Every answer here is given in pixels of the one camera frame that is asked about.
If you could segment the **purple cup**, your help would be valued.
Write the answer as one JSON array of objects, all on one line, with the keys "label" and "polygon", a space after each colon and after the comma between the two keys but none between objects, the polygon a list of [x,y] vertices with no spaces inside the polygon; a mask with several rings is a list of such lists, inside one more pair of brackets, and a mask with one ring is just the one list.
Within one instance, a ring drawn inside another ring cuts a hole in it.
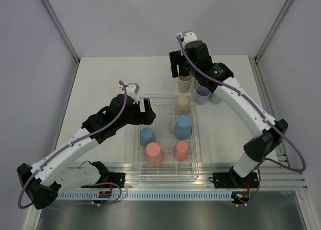
[{"label": "purple cup", "polygon": [[208,88],[206,88],[206,87],[198,86],[198,87],[195,89],[195,94],[196,94],[196,95],[195,95],[195,102],[196,102],[196,104],[198,104],[198,105],[204,105],[204,104],[207,102],[207,100],[208,100],[211,92],[210,92],[210,91],[208,90]]},{"label": "purple cup", "polygon": [[224,77],[229,77],[229,69],[226,66],[222,66],[221,68],[221,74],[224,75]]}]

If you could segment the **green cup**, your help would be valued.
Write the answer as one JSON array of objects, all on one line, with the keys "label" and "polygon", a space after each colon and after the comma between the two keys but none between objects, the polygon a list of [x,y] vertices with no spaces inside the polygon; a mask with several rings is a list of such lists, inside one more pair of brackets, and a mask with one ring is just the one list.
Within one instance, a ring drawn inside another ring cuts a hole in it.
[{"label": "green cup", "polygon": [[221,103],[222,99],[218,97],[216,94],[212,93],[211,96],[209,97],[209,100],[212,104],[218,105]]},{"label": "green cup", "polygon": [[196,78],[194,78],[194,88],[196,89],[199,86],[199,82]]}]

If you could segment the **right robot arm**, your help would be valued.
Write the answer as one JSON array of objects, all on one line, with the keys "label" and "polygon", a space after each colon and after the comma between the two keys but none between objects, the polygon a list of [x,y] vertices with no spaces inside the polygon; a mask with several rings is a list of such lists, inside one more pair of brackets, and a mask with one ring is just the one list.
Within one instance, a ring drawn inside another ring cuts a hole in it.
[{"label": "right robot arm", "polygon": [[287,131],[288,123],[264,112],[224,63],[212,61],[205,43],[195,40],[184,45],[181,39],[178,41],[181,49],[169,53],[172,77],[192,75],[201,86],[221,98],[252,135],[229,174],[230,184],[241,187],[246,183],[247,175],[281,143],[281,134]]}]

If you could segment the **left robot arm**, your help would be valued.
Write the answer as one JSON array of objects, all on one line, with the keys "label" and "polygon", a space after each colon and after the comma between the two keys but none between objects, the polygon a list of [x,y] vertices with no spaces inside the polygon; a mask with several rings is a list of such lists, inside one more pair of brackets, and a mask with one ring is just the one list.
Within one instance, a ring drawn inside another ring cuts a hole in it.
[{"label": "left robot arm", "polygon": [[66,176],[63,173],[80,156],[114,136],[120,128],[126,125],[151,125],[156,114],[148,98],[143,99],[143,105],[144,110],[141,111],[140,102],[119,94],[108,106],[90,115],[76,134],[60,148],[32,165],[21,164],[17,168],[23,188],[21,194],[27,194],[31,203],[23,206],[19,197],[18,207],[44,209],[65,191],[89,185],[106,187],[109,175],[101,162],[93,162],[89,170],[78,169],[68,172]]}]

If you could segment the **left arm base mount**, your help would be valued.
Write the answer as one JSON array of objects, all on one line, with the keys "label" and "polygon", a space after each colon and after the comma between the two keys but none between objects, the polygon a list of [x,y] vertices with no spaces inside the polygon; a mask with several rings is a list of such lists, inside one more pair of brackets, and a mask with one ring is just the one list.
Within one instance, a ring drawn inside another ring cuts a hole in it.
[{"label": "left arm base mount", "polygon": [[100,178],[96,184],[86,185],[84,188],[116,188],[111,183],[115,183],[120,188],[124,188],[126,174],[124,172],[111,172],[108,176]]}]

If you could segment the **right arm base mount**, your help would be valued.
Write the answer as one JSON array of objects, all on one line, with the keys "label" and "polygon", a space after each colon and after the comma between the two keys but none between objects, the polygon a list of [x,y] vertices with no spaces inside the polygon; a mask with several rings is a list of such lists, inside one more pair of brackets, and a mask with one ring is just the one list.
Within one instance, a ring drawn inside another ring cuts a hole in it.
[{"label": "right arm base mount", "polygon": [[229,172],[214,172],[207,180],[215,189],[253,189],[259,185],[258,175],[255,172],[249,173],[244,178]]}]

